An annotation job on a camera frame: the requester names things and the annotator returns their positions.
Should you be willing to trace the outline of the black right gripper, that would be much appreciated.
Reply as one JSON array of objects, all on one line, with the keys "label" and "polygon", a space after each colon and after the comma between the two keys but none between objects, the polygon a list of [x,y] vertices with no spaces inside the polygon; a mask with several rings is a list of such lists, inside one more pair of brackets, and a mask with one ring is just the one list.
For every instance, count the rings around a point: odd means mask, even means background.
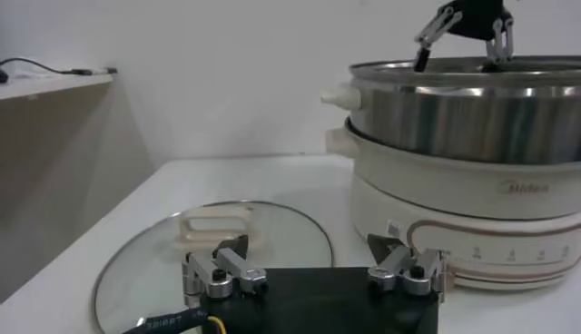
[{"label": "black right gripper", "polygon": [[413,70],[424,72],[431,46],[445,33],[486,42],[487,60],[482,73],[501,72],[513,58],[513,15],[503,0],[454,0],[442,5],[437,14],[414,37],[419,45]]}]

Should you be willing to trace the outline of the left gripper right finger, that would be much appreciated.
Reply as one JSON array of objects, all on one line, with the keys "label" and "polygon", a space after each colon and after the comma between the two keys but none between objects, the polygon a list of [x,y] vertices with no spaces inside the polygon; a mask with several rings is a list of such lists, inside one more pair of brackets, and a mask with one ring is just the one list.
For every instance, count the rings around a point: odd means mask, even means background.
[{"label": "left gripper right finger", "polygon": [[446,292],[446,261],[440,250],[413,250],[397,238],[369,234],[376,264],[367,269],[369,289],[376,295],[402,290],[418,298],[435,294],[442,303]]}]

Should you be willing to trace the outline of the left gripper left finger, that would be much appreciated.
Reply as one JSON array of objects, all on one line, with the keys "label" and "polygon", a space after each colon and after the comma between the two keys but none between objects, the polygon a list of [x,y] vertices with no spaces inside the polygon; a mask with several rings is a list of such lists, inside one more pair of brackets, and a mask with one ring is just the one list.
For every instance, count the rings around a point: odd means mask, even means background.
[{"label": "left gripper left finger", "polygon": [[221,241],[210,255],[187,252],[182,260],[182,296],[192,309],[202,299],[224,301],[234,295],[262,300],[269,290],[267,271],[247,259],[248,236]]}]

